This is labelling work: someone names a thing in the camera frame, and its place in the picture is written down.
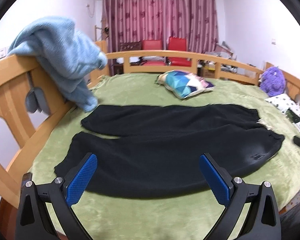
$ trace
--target bed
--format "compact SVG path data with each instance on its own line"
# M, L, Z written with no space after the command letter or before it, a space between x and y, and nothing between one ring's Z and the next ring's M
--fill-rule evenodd
M106 52L105 41L98 42L97 45ZM271 181L279 210L284 210L300 190L300 148L291 142L298 131L280 111L264 101L267 96L258 88L262 70L240 62L192 52L142 50L108 53L107 56L109 59L123 57L125 74L109 77L108 68L91 72L89 87L101 104L202 106L232 103L258 108L265 124L275 132L284 134L286 140L278 154L261 169L245 177L245 181L253 184ZM192 63L191 67L131 66L131 56L184 57L190 58ZM196 73L198 60L216 62L216 78L209 80L216 85L212 93L180 101L163 86L154 84L157 73L173 69ZM256 74L255 77L247 77L222 72L221 64L237 66ZM34 85L45 92L51 111L50 117L37 130L33 128L24 106L25 96L29 91L27 72L31 73ZM286 72L284 74L289 95L295 98L300 95L300 80ZM36 184L52 181L55 176L53 167L65 157L73 135L83 130L80 120L85 116L87 114L73 108L71 102L63 100L52 80L34 58L11 56L0 61L0 117L5 119L20 145L20 150L7 170L0 165L1 221L8 216L4 212L7 203L18 207L24 173L30 170ZM51 206L48 208L56 229L62 232ZM202 239L218 219L223 207L218 205L211 191L154 200L111 198L85 192L73 209L94 239ZM239 233L247 210L248 206L245 207L231 239Z

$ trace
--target blue textured pad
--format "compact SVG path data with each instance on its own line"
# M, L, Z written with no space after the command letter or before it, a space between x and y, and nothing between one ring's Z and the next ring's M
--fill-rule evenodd
M86 189L91 177L97 169L98 160L94 154L84 163L74 179L67 188L66 201L71 207L79 202L84 190Z
M205 155L200 156L199 166L218 203L227 207L230 203L230 190L226 183Z

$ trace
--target silver bolt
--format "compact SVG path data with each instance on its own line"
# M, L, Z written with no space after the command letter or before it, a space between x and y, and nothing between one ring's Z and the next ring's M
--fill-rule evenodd
M242 183L242 179L239 178L239 177L235 177L234 182L237 183L237 184L240 184L240 183Z
M31 187L31 186L32 186L32 181L31 180L27 181L26 182L26 187Z
M54 183L56 184L60 184L62 182L62 178L61 177L57 177L54 179Z
M266 187L271 187L271 183L269 181L265 181L264 184Z

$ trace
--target pink curtain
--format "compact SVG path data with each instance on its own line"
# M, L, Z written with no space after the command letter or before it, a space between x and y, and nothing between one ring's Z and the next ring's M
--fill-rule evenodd
M188 50L213 51L218 42L215 0L103 0L109 51L120 43L186 38Z

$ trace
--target purple fluffy pillow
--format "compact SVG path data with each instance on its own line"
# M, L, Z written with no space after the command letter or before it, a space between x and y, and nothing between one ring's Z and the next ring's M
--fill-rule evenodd
M277 67L268 68L261 75L260 89L269 97L275 97L284 92L286 80L282 71Z

